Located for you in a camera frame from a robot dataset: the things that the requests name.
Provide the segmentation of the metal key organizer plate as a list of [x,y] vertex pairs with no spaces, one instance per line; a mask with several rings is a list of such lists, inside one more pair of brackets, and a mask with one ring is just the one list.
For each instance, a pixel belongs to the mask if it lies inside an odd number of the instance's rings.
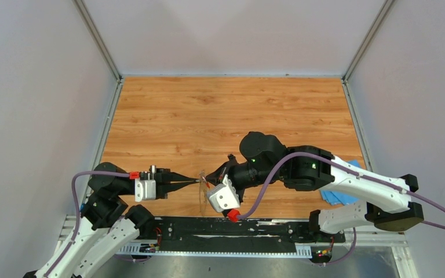
[[207,197],[206,194],[208,192],[208,188],[205,187],[205,185],[201,182],[201,177],[204,176],[206,177],[205,171],[202,170],[199,173],[199,211],[200,211],[200,215],[202,217],[206,216],[206,209],[207,209]]

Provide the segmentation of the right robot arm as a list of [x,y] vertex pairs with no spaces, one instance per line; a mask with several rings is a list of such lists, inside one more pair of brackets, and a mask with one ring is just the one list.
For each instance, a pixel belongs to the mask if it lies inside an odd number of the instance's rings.
[[249,213],[239,211],[247,188],[259,186],[265,192],[276,181],[295,191],[334,191],[356,198],[352,204],[310,213],[308,234],[316,242],[359,226],[404,232],[424,220],[422,206],[408,194],[418,189],[414,175],[385,177],[324,149],[287,147],[276,136],[259,131],[249,132],[240,142],[239,151],[244,163],[229,155],[225,163],[204,177],[212,185],[207,201],[233,222],[249,217]]

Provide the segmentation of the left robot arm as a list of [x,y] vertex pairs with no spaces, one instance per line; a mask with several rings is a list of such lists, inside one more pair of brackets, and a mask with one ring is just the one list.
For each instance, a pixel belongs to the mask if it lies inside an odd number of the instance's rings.
[[74,175],[72,188],[82,176],[89,177],[87,184],[93,192],[83,205],[73,194],[76,218],[71,233],[43,267],[25,277],[91,277],[136,238],[155,236],[158,247],[162,231],[140,203],[165,199],[168,193],[199,182],[166,168],[151,166],[148,171],[127,172],[104,162],[92,171]]

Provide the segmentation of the silver key with red tag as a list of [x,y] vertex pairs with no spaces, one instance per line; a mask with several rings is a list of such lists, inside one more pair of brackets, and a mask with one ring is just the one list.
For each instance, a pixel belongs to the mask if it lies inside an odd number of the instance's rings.
[[206,188],[210,189],[209,182],[206,180],[206,177],[201,177],[201,182],[205,185]]

